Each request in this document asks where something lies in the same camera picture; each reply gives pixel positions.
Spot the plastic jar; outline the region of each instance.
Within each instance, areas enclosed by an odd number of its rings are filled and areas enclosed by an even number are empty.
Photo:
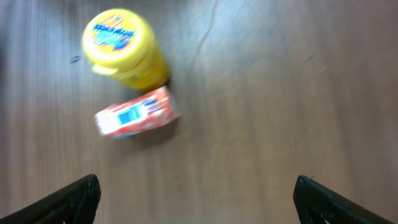
[[[148,23],[126,9],[110,9],[92,19],[82,46],[92,71],[131,88],[149,91],[169,79],[169,69]]]

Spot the snack package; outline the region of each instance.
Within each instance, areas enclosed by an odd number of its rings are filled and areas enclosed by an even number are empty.
[[[109,106],[96,113],[95,120],[102,135],[124,138],[161,127],[179,116],[163,86],[136,99]]]

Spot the wood grain surface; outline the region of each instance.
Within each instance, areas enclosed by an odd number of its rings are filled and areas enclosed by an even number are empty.
[[[96,223],[299,223],[303,174],[398,222],[398,1],[2,7],[0,217],[94,173]],[[157,34],[183,114],[172,128],[98,134],[93,115],[137,93],[70,60],[114,7]]]

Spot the container label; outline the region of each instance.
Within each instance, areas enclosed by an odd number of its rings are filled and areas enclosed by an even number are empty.
[[[127,125],[142,121],[146,117],[145,111],[140,105],[133,105],[130,108],[119,112],[118,120],[120,125]]]
[[[110,53],[125,49],[134,37],[134,31],[123,26],[123,16],[113,15],[93,27],[93,41],[98,48]]]

